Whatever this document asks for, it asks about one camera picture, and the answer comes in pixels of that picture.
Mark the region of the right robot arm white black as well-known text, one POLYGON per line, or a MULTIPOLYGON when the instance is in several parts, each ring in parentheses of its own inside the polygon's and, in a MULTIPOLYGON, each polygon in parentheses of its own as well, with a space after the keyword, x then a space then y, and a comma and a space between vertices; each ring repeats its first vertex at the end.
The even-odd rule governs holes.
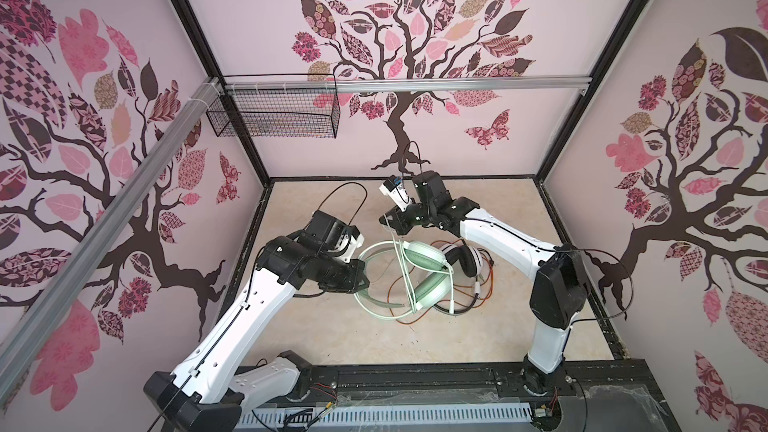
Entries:
POLYGON ((525 356, 526 371, 541 378, 553 374, 564 361, 572 328, 588 297, 579 250, 536 239, 503 223, 477 202, 452 197, 434 171, 423 172, 412 182, 417 199, 408 195, 398 177, 391 176, 379 186, 394 203, 380 222, 400 236, 416 226, 447 231, 498 255, 528 277, 532 281, 529 307, 536 325, 525 356))

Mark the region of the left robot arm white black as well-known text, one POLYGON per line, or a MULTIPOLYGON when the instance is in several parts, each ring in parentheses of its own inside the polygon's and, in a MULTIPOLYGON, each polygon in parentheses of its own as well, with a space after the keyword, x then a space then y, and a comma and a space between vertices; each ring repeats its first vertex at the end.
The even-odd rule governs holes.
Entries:
POLYGON ((317 210, 302 229, 268 241, 238 298, 171 372, 156 372, 144 393, 166 431, 231 431, 242 415, 275 398, 304 395, 310 364, 287 351, 247 367, 243 361, 277 312, 308 281, 327 293, 366 289, 364 243, 355 226, 317 210))

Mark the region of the mint green headphones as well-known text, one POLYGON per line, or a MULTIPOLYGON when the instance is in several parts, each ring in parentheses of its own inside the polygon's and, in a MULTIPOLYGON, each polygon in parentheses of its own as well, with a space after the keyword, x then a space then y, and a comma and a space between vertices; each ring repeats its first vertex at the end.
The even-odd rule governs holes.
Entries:
POLYGON ((400 269, 405 302, 378 300, 368 290, 363 290, 355 293, 354 298, 366 313, 382 321, 400 321, 418 312, 426 312, 444 301, 450 309, 457 305, 454 268, 440 249, 423 242, 392 239, 371 245, 360 253, 358 259, 368 264, 389 252, 394 255, 400 269))

